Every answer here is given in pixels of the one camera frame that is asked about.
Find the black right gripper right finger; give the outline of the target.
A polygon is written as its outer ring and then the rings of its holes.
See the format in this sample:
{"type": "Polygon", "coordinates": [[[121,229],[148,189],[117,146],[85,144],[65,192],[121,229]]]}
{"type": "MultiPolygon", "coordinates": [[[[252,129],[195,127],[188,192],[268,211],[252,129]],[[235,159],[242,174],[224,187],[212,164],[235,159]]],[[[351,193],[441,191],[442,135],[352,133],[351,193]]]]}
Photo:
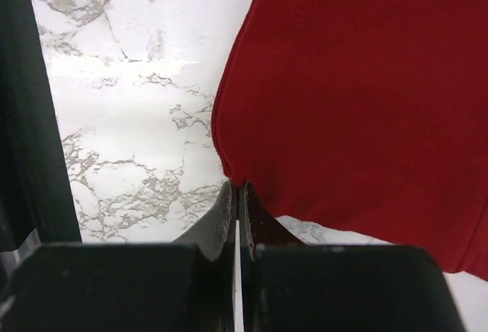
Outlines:
{"type": "Polygon", "coordinates": [[[254,188],[238,191],[247,331],[463,331],[437,264],[415,247],[307,245],[254,188]]]}

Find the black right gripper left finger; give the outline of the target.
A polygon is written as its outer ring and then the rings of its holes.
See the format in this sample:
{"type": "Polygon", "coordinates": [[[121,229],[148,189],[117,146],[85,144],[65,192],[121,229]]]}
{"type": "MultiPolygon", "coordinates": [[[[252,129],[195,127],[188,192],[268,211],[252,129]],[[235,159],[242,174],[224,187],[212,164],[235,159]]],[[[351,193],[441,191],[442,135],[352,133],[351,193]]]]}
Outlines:
{"type": "Polygon", "coordinates": [[[1,294],[3,331],[231,331],[236,190],[170,243],[55,243],[1,294]]]}

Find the dark red t shirt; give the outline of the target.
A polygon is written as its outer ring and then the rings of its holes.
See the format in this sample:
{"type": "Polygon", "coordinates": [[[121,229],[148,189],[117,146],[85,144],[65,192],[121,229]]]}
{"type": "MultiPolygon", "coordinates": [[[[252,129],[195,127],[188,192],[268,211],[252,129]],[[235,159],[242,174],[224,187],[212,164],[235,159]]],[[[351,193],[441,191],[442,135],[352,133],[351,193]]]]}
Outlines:
{"type": "Polygon", "coordinates": [[[252,0],[211,130],[275,217],[487,277],[487,0],[252,0]]]}

